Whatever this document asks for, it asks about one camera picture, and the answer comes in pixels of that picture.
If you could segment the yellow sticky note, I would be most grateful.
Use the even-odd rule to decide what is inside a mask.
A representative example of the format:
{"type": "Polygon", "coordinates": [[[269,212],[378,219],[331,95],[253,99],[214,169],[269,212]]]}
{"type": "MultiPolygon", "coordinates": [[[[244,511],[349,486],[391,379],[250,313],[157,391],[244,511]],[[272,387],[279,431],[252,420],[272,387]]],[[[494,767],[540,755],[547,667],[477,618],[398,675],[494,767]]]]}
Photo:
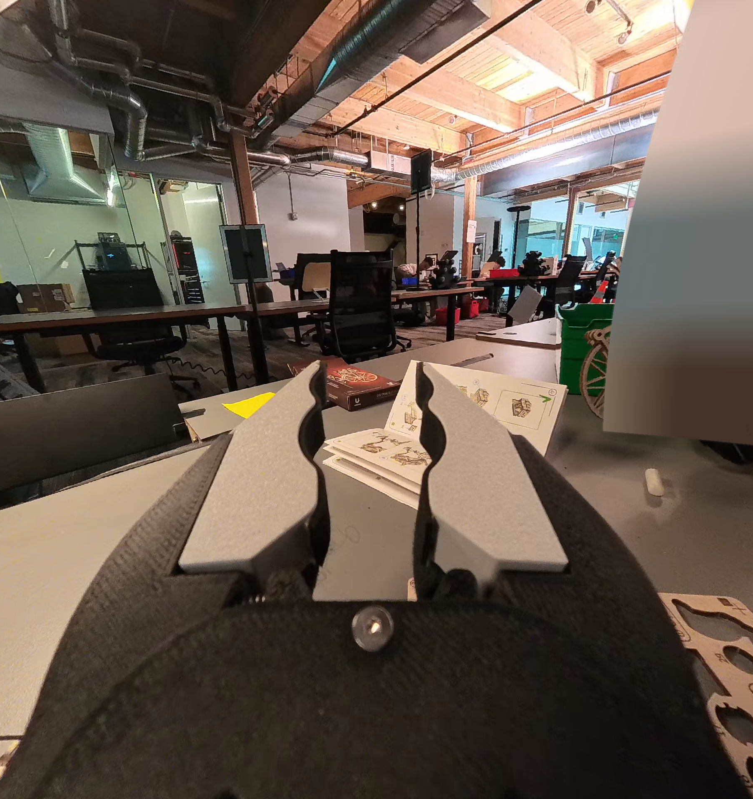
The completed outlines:
{"type": "Polygon", "coordinates": [[[263,392],[253,395],[247,399],[233,403],[223,403],[222,406],[227,411],[242,419],[249,419],[254,413],[260,410],[275,397],[275,392],[263,392]]]}

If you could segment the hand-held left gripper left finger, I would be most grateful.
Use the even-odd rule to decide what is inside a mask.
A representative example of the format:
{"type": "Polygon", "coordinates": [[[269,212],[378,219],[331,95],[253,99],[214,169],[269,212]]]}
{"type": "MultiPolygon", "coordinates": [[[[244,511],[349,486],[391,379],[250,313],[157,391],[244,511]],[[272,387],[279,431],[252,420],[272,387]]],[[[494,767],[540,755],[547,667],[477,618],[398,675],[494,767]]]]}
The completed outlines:
{"type": "Polygon", "coordinates": [[[297,573],[310,594],[330,544],[323,446],[327,367],[312,362],[230,434],[178,561],[186,574],[237,571],[260,591],[297,573]]]}

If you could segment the wooden model wheel assembly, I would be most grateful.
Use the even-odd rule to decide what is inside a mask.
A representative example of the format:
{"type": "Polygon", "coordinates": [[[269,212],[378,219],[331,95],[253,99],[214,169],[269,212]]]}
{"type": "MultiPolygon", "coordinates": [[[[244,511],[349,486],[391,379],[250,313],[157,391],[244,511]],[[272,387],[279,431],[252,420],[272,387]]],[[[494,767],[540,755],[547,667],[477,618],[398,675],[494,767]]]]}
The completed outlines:
{"type": "Polygon", "coordinates": [[[588,330],[584,339],[589,345],[580,371],[580,393],[588,409],[603,419],[607,385],[607,362],[611,325],[588,330]]]}

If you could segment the long dark office table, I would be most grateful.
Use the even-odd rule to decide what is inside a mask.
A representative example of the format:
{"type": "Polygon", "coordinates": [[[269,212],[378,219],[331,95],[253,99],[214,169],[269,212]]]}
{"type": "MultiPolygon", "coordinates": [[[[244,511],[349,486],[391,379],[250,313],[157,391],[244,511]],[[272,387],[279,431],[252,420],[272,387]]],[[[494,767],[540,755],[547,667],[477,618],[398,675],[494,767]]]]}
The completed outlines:
{"type": "Polygon", "coordinates": [[[103,328],[156,323],[159,325],[189,325],[194,321],[214,318],[218,324],[218,338],[225,369],[226,382],[231,391],[238,389],[234,372],[230,340],[224,319],[260,321],[258,310],[251,305],[166,305],[162,307],[101,309],[98,311],[24,313],[0,316],[0,336],[12,339],[22,373],[28,384],[39,393],[47,386],[35,357],[26,341],[26,334],[52,333],[54,335],[82,335],[98,333],[103,328]]]}

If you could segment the black desk partition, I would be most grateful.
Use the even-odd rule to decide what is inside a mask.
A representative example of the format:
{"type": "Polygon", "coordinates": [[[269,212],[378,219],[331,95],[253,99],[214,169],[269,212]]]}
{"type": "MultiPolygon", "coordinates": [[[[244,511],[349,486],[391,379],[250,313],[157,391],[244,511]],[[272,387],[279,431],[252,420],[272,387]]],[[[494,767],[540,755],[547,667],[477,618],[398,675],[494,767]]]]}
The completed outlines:
{"type": "Polygon", "coordinates": [[[0,401],[0,492],[187,438],[164,374],[0,401]]]}

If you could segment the black mesh office chair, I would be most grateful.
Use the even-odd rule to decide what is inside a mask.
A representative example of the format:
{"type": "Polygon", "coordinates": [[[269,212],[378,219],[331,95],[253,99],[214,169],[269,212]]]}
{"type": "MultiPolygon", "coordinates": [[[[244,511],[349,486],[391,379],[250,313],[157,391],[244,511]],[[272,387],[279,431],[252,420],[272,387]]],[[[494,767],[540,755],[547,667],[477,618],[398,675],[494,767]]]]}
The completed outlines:
{"type": "Polygon", "coordinates": [[[330,254],[329,311],[316,320],[323,356],[348,364],[405,352],[411,341],[397,339],[392,315],[392,250],[330,254]]]}

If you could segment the green plastic bin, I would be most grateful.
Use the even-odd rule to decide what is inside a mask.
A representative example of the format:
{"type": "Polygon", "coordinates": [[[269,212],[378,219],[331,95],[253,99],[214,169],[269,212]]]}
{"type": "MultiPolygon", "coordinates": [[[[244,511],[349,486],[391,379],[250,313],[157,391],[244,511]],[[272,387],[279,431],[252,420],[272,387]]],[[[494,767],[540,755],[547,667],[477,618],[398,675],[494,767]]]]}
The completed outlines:
{"type": "Polygon", "coordinates": [[[581,394],[582,365],[597,343],[587,335],[611,326],[614,304],[581,304],[559,307],[555,316],[560,324],[559,382],[570,395],[581,394]]]}

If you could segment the black screen on pole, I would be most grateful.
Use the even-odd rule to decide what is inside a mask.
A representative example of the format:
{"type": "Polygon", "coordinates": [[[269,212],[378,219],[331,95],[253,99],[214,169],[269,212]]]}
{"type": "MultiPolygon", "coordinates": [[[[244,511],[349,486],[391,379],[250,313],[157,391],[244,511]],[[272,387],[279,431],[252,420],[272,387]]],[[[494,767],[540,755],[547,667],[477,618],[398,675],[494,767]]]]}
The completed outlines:
{"type": "Polygon", "coordinates": [[[416,280],[415,289],[421,290],[421,195],[433,188],[431,166],[433,153],[431,149],[422,150],[410,159],[410,188],[416,206],[416,280]]]}

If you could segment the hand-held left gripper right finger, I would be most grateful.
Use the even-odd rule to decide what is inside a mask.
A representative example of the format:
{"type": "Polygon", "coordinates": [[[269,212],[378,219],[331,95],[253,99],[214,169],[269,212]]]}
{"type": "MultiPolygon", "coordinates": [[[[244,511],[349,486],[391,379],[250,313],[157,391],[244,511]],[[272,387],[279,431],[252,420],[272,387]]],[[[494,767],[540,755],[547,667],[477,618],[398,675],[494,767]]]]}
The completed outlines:
{"type": "Polygon", "coordinates": [[[441,373],[416,366],[422,475],[413,539],[418,601],[481,598],[505,572],[568,568],[549,515],[511,432],[441,373]]]}

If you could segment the laser-cut wooden parts sheet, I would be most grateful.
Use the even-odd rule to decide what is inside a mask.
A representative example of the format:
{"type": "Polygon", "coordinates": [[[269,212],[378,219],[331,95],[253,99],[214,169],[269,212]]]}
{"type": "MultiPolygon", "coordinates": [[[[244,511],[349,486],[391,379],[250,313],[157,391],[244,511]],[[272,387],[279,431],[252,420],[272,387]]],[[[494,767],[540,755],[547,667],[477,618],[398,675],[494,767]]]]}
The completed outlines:
{"type": "Polygon", "coordinates": [[[716,733],[753,797],[753,613],[736,598],[660,594],[716,733]]]}

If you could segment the dark red model kit box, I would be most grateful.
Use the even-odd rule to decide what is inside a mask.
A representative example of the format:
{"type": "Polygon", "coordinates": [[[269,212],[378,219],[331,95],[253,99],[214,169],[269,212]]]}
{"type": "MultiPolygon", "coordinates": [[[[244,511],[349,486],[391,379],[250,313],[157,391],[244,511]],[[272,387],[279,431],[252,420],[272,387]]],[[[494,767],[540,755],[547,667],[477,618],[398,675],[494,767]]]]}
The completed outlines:
{"type": "Polygon", "coordinates": [[[326,363],[326,397],[329,406],[337,406],[347,412],[391,402],[401,387],[401,381],[376,375],[342,358],[322,356],[326,363]]]}

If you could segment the white rounded board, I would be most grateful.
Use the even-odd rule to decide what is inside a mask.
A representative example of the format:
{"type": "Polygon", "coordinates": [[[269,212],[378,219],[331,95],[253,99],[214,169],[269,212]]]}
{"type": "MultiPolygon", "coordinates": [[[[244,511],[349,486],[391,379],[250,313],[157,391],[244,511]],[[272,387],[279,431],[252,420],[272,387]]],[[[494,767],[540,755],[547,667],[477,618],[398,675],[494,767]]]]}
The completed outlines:
{"type": "Polygon", "coordinates": [[[542,319],[523,325],[477,333],[483,342],[557,350],[561,348],[561,324],[556,318],[542,319]]]}

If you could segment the open paper instruction booklet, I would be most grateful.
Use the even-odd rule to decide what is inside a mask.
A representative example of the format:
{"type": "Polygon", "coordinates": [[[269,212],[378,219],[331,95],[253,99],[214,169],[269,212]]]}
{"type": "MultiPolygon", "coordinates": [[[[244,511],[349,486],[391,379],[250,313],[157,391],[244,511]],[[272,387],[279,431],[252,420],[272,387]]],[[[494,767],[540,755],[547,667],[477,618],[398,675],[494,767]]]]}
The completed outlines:
{"type": "MultiPolygon", "coordinates": [[[[420,441],[422,411],[416,401],[416,367],[411,361],[388,419],[382,427],[328,439],[323,465],[417,508],[424,469],[430,458],[420,441]]],[[[450,383],[512,434],[521,434],[546,454],[567,396],[564,385],[434,365],[450,383]]]]}

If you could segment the grey framed panel on stand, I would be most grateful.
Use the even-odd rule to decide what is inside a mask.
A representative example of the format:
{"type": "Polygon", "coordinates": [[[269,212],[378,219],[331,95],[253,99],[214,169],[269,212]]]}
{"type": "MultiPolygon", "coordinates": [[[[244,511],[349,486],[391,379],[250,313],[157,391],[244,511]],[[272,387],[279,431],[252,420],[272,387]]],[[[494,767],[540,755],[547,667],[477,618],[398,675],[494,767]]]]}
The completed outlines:
{"type": "Polygon", "coordinates": [[[220,225],[227,272],[232,285],[272,280],[265,225],[220,225]]]}

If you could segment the cardboard box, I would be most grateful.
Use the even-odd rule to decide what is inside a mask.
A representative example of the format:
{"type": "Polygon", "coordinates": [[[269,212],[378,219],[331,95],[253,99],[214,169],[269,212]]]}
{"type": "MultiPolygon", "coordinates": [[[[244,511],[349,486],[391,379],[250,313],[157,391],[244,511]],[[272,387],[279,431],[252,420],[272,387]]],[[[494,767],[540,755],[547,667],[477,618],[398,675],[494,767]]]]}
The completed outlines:
{"type": "Polygon", "coordinates": [[[70,312],[75,303],[70,284],[18,285],[18,296],[21,313],[70,312]]]}

